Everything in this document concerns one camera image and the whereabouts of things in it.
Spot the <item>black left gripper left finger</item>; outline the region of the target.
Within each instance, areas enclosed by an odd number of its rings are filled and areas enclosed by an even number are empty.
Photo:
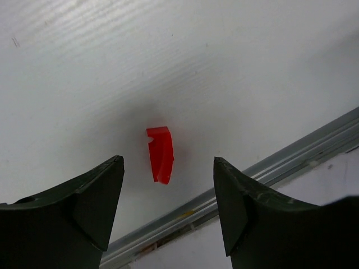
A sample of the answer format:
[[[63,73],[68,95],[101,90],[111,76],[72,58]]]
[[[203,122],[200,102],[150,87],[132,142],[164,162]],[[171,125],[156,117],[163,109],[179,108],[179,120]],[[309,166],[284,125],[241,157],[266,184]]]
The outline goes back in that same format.
[[[107,251],[124,159],[13,204],[1,204],[2,268],[98,268]]]

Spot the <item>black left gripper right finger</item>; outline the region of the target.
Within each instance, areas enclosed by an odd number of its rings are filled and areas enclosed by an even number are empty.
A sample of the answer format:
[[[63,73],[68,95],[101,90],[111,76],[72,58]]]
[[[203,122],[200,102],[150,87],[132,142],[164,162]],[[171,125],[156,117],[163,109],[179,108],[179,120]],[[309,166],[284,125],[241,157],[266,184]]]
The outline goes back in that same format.
[[[214,189],[233,268],[357,268],[358,197],[324,206],[279,193],[216,157]]]

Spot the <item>small red slope lego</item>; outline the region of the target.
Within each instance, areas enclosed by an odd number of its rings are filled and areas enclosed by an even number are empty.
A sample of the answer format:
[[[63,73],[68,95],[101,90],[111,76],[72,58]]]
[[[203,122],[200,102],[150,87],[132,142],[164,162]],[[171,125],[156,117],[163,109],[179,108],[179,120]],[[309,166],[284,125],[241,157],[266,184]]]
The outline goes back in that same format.
[[[152,139],[148,143],[151,171],[154,182],[167,185],[171,179],[174,149],[168,127],[147,128],[146,134]]]

